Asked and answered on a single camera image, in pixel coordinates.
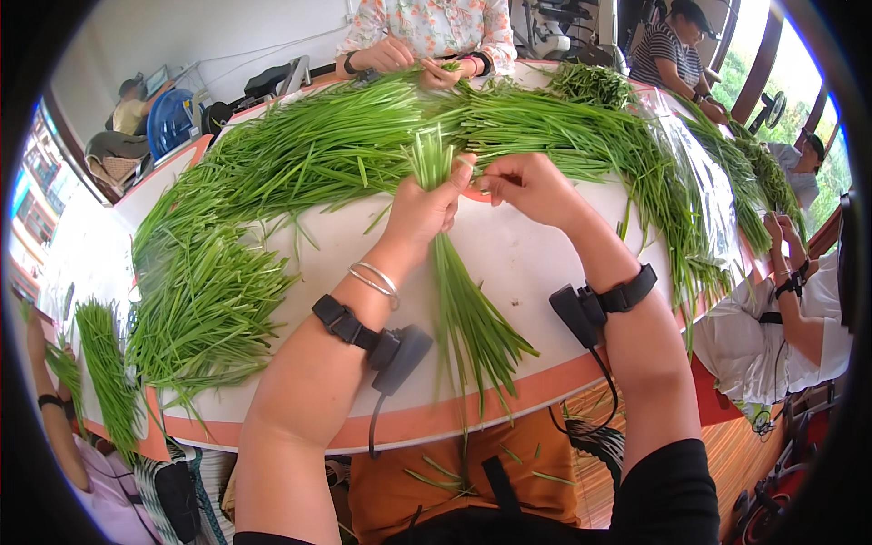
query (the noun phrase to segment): left hand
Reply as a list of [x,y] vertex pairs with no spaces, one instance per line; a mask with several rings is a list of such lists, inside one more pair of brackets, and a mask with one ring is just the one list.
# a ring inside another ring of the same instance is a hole
[[778,223],[778,216],[774,212],[770,212],[763,218],[763,227],[772,237],[772,249],[781,252],[781,242],[784,240],[784,233],[781,231],[781,225]]
[[460,68],[454,72],[442,69],[441,66],[445,62],[448,61],[430,60],[429,58],[421,59],[421,66],[424,66],[424,71],[421,72],[422,87],[425,89],[451,89],[463,78],[465,63],[470,61],[468,59],[461,60]]
[[[475,164],[476,157],[471,153],[460,157],[470,165]],[[469,187],[472,175],[473,169],[468,164],[455,160],[448,180],[430,193],[422,189],[413,176],[400,182],[378,245],[408,256],[413,267],[421,264],[433,237],[454,225],[457,198]]]
[[723,104],[719,103],[717,100],[714,99],[714,97],[709,97],[708,99],[705,99],[705,101],[708,102],[709,104],[714,104],[715,106],[717,106],[718,108],[720,108],[721,111],[723,111],[724,113],[726,113],[726,106],[724,106]]

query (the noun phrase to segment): orange pants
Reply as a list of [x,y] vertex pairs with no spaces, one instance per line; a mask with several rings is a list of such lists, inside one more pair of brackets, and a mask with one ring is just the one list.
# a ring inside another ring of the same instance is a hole
[[[563,426],[560,407],[554,405],[552,409]],[[518,464],[501,445],[523,463]],[[535,457],[537,446],[539,458]],[[381,543],[406,529],[418,505],[423,511],[416,524],[453,509],[497,508],[481,467],[481,462],[494,455],[500,457],[522,511],[578,526],[576,488],[531,473],[536,471],[575,482],[569,438],[554,427],[548,409],[516,419],[514,427],[507,423],[469,433],[467,470],[477,495],[455,499],[456,493],[422,482],[404,471],[410,469],[436,482],[450,480],[425,462],[423,456],[451,473],[461,474],[462,450],[463,438],[457,437],[383,451],[378,460],[372,460],[368,453],[354,455],[349,506],[354,533],[361,545]]]

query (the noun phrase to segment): black bag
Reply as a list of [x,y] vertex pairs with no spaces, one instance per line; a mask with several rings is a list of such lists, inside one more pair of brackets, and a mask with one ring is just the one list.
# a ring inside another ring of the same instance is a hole
[[855,286],[857,285],[857,269],[860,267],[857,261],[857,235],[860,228],[857,217],[857,203],[854,191],[848,191],[841,196],[841,226],[839,228],[839,263],[836,274],[839,278],[839,303],[841,305],[841,324],[848,327],[853,335],[856,313],[857,297]]

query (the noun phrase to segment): pink shirt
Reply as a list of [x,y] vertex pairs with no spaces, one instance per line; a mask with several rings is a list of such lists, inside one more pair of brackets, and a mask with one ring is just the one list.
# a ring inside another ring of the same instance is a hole
[[118,453],[104,456],[78,435],[73,438],[85,463],[89,491],[82,492],[75,485],[72,485],[72,490],[98,528],[110,541],[120,545],[154,545],[152,535],[160,543],[157,528],[146,509],[127,499],[125,490],[130,495],[139,492],[133,473],[121,456]]

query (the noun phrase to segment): striped floor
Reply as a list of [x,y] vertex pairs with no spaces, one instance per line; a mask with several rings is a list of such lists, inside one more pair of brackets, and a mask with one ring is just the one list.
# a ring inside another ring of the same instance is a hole
[[[570,414],[602,422],[611,413],[611,393],[603,382],[568,401]],[[626,429],[623,401],[609,427],[621,432]],[[720,534],[724,539],[732,527],[732,505],[742,490],[753,489],[757,480],[766,476],[781,453],[783,431],[763,438],[751,431],[745,419],[736,419],[703,428],[703,441],[708,453],[709,470],[718,487]],[[583,528],[608,528],[614,496],[611,474],[605,464],[587,453],[576,451],[578,487],[578,517]]]

